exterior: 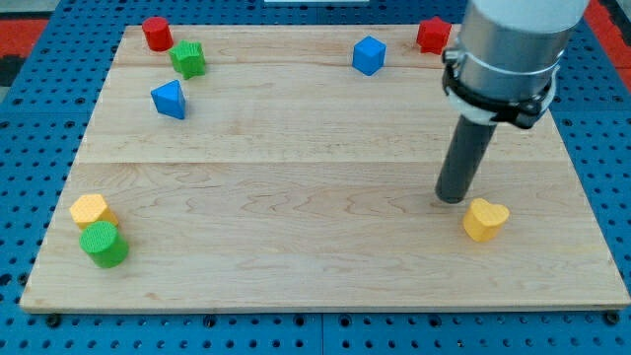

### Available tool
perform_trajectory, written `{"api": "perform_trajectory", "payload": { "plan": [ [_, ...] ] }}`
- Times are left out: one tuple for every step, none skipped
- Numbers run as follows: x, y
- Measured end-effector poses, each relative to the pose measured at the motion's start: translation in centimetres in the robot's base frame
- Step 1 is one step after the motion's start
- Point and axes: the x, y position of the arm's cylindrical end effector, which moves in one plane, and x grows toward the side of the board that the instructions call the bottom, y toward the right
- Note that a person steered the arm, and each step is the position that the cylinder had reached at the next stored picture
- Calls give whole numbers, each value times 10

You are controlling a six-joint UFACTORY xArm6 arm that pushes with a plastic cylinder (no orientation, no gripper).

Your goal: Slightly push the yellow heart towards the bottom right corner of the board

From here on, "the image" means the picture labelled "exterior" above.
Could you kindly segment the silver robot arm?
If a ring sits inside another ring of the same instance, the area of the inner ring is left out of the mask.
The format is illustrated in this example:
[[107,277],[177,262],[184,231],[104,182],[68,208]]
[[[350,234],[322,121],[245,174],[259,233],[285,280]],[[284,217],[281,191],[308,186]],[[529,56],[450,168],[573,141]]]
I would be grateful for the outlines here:
[[469,0],[442,85],[459,118],[435,192],[463,201],[496,126],[532,128],[556,94],[556,73],[588,0]]

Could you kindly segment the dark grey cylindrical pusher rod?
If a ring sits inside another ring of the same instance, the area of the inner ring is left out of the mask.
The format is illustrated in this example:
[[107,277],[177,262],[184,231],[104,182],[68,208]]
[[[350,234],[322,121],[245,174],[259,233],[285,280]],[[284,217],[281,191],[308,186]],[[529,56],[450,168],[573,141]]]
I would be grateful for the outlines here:
[[495,125],[474,123],[463,115],[458,118],[435,186],[440,200],[450,204],[464,200],[495,130]]

